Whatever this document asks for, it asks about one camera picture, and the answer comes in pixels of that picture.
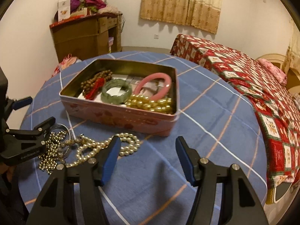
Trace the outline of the clothes pile on cabinet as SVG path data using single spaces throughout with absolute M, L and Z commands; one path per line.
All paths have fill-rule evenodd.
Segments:
M 122 15 L 122 12 L 117 7 L 107 5 L 102 0 L 70 0 L 71 15 L 78 16 L 81 12 L 85 16 L 93 14 Z

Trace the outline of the printed paper liner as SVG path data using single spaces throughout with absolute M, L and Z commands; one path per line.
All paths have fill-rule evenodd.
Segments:
M 99 89 L 97 96 L 92 101 L 124 105 L 128 104 L 135 97 L 140 101 L 140 104 L 149 100 L 148 96 L 133 94 L 136 85 L 143 79 L 142 77 L 114 74 L 110 70 L 98 72 L 91 78 L 82 81 L 80 83 L 81 93 L 79 94 L 79 99 L 85 100 L 84 96 L 91 90 L 98 78 L 104 78 L 105 84 Z

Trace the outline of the pile of clothes on floor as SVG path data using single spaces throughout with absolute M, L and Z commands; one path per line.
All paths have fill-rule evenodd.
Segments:
M 81 60 L 76 57 L 76 56 L 72 56 L 72 54 L 68 54 L 66 57 L 64 57 L 64 59 L 56 66 L 52 77 L 56 76 L 57 74 L 59 74 L 61 71 L 65 70 L 66 68 L 68 68 L 69 66 L 80 62 Z

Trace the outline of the brown wooden cabinet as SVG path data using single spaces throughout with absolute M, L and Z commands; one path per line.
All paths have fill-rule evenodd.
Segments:
M 59 61 L 68 54 L 85 60 L 122 50 L 122 15 L 89 15 L 50 31 Z

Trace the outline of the red patchwork bedspread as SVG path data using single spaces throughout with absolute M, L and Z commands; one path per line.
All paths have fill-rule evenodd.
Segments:
M 253 105 L 267 152 L 267 185 L 299 181 L 299 109 L 291 94 L 260 63 L 225 45 L 178 34 L 171 55 L 218 75 Z

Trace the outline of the flat red box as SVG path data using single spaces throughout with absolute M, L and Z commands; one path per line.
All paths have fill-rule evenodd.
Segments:
M 62 25 L 64 23 L 71 22 L 71 21 L 76 21 L 76 20 L 79 20 L 79 19 L 82 19 L 82 18 L 84 18 L 84 16 L 82 16 L 82 15 L 72 16 L 72 17 L 70 17 L 68 19 L 65 19 L 65 20 L 58 21 L 58 22 L 55 22 L 53 24 L 50 24 L 49 28 L 51 29 L 53 27 L 60 26 L 60 25 Z

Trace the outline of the pink bangle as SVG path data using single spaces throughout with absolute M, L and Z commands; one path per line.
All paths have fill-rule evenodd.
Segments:
M 163 99 L 170 91 L 172 79 L 165 73 L 154 73 L 143 78 L 135 87 L 134 95 L 145 95 L 150 100 Z

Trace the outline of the pink pillow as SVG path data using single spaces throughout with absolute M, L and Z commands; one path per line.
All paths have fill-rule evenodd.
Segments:
M 273 77 L 280 83 L 282 86 L 287 85 L 287 75 L 277 66 L 274 66 L 270 61 L 264 58 L 257 59 L 257 62 L 263 66 L 267 71 L 269 71 Z

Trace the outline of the cream wooden headboard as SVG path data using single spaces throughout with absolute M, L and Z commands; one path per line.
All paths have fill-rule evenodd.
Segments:
M 277 66 L 281 70 L 283 70 L 284 62 L 285 62 L 285 56 L 277 53 L 269 53 L 262 55 L 258 57 L 258 59 L 266 59 L 269 62 L 271 62 L 274 66 Z M 287 90 L 293 95 L 293 94 L 299 94 L 300 85 L 300 75 L 299 72 L 296 69 L 289 69 L 287 74 Z

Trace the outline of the red tassel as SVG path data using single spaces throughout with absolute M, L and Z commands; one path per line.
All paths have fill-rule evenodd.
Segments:
M 84 96 L 86 100 L 94 100 L 95 97 L 98 94 L 99 89 L 101 89 L 105 84 L 105 79 L 104 78 L 98 78 L 94 86 L 91 88 L 91 90 Z

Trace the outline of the blue plaid tablecloth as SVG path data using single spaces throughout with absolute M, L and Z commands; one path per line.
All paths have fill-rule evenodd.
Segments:
M 99 59 L 150 62 L 176 68 L 179 82 L 179 119 L 170 135 L 152 137 L 129 131 L 141 141 L 133 155 L 117 161 L 108 184 L 100 188 L 110 224 L 185 224 L 196 188 L 186 181 L 176 154 L 175 140 L 188 145 L 217 165 L 238 164 L 259 200 L 266 200 L 266 150 L 250 102 L 212 72 L 194 63 L 152 52 L 119 52 Z M 125 130 L 70 117 L 59 92 L 97 57 L 76 63 L 44 83 L 25 114 L 21 128 L 30 130 L 54 116 L 73 136 L 84 134 L 104 141 Z M 30 211 L 49 175 L 35 158 L 20 166 L 19 188 Z

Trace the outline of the white product box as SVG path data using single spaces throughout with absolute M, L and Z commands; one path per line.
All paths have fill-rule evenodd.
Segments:
M 71 15 L 71 0 L 59 0 L 57 3 L 58 21 L 66 20 Z

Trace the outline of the beige patterned curtain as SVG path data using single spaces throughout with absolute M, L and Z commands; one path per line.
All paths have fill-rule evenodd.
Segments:
M 140 18 L 216 34 L 222 0 L 141 0 Z

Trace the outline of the pink metal tin box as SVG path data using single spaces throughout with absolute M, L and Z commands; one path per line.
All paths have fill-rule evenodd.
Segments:
M 167 137 L 179 119 L 179 82 L 170 66 L 97 59 L 59 93 L 69 115 Z

